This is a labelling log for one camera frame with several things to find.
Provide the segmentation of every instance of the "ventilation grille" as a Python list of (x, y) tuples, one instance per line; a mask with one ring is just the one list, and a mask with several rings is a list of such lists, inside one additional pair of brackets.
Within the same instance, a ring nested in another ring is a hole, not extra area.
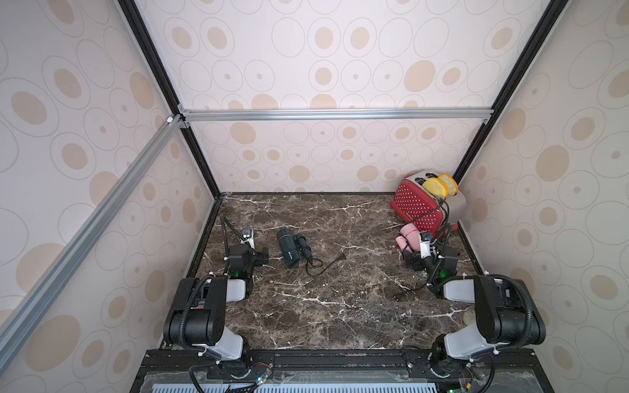
[[(228, 384), (201, 384), (205, 393), (223, 393)], [(232, 384), (231, 388), (247, 386)], [(197, 393), (192, 384), (155, 384), (153, 393)], [(255, 393), (437, 393), (435, 384), (264, 384)]]

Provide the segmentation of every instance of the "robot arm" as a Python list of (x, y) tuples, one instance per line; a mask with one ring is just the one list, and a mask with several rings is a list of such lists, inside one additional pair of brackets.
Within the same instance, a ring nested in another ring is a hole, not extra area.
[(541, 344), (546, 337), (542, 317), (524, 282), (502, 275), (452, 277), (434, 285), (436, 295), (474, 303), (475, 323), (440, 335), (432, 345), (430, 365), (439, 376), (448, 368), (500, 350)]
[[(253, 268), (269, 261), (269, 249), (253, 248), (250, 229), (240, 233), (221, 217), (225, 242), (225, 271), (203, 279), (182, 279), (164, 323), (164, 341), (184, 349), (200, 349), (199, 356), (216, 360), (241, 360), (249, 367), (250, 357), (245, 339), (225, 327), (227, 302), (246, 299), (253, 289)], [(229, 246), (226, 226), (240, 239)]]

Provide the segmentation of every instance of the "wallpaper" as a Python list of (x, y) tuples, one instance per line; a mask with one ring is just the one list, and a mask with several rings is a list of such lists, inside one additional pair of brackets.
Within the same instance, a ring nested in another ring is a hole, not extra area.
[(395, 191), (453, 174), (481, 119), (221, 121), (192, 128), (222, 191)]
[(189, 109), (491, 106), (548, 3), (136, 2)]
[(1, 393), (126, 393), (156, 348), (212, 198), (171, 139), (13, 363)]
[[(0, 324), (163, 125), (151, 78), (112, 3), (0, 2)], [(211, 203), (177, 135), (0, 392), (127, 392), (159, 343)]]
[(106, 0), (0, 3), (0, 324), (162, 126)]
[(573, 2), (465, 176), (464, 228), (523, 279), (556, 392), (629, 386), (629, 1)]

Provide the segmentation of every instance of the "power cord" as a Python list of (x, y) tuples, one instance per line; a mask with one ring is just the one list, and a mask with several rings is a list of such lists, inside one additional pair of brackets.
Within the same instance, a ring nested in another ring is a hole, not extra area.
[[(336, 259), (334, 259), (332, 262), (328, 263), (328, 265), (323, 268), (323, 270), (321, 272), (318, 272), (316, 274), (312, 274), (309, 270), (308, 270), (308, 266), (312, 266), (313, 268), (320, 268), (323, 266), (323, 261), (320, 260), (319, 258), (312, 258), (312, 259), (306, 259), (306, 274), (308, 274), (310, 277), (319, 277), (321, 274), (324, 274), (326, 270), (328, 270), (334, 263), (341, 261), (341, 260), (346, 260), (347, 256), (345, 255), (345, 253), (341, 253), (338, 257), (336, 257)], [(317, 261), (317, 262), (321, 262), (321, 265), (319, 266), (315, 266), (315, 264), (313, 263), (313, 261)]]

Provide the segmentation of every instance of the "black cable sleeve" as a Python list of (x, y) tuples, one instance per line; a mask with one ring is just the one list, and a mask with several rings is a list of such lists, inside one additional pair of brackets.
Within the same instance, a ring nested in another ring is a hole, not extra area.
[(184, 307), (183, 312), (181, 313), (181, 320), (179, 321), (179, 332), (177, 334), (178, 344), (185, 350), (198, 350), (195, 346), (192, 346), (186, 342), (186, 324), (188, 323), (188, 315), (190, 315), (190, 308), (192, 307), (192, 302), (194, 298), (199, 294), (201, 287), (203, 284), (214, 277), (212, 274), (208, 274), (207, 276), (199, 279), (199, 282), (194, 286), (192, 292), (190, 292), (190, 296), (186, 301), (186, 306)]
[[(526, 342), (528, 341), (530, 335), (531, 335), (531, 326), (533, 324), (533, 303), (531, 298), (528, 296), (528, 294), (526, 293), (526, 291), (524, 290), (524, 287), (522, 287), (522, 285), (520, 285), (519, 282), (517, 282), (516, 280), (512, 279), (511, 277), (508, 277), (506, 275), (502, 275), (502, 274), (490, 274), (488, 275), (488, 277), (492, 277), (492, 278), (496, 278), (496, 279), (501, 279), (501, 280), (505, 280), (507, 282), (509, 282), (511, 285), (513, 285), (513, 287), (515, 288), (518, 297), (520, 298), (520, 301), (522, 302), (522, 306), (524, 307), (524, 327), (522, 328), (522, 332), (520, 337), (518, 338), (518, 341), (516, 341), (515, 343), (511, 343), (511, 344), (505, 344), (505, 345), (501, 345), (501, 346), (497, 346), (496, 350), (498, 351), (504, 351), (504, 350), (514, 350), (517, 348), (520, 348), (524, 345), (526, 345)], [(475, 353), (472, 357), (474, 359), (477, 359), (478, 357), (484, 356), (490, 352), (492, 352), (494, 350), (494, 348), (488, 348), (482, 352), (479, 353)]]

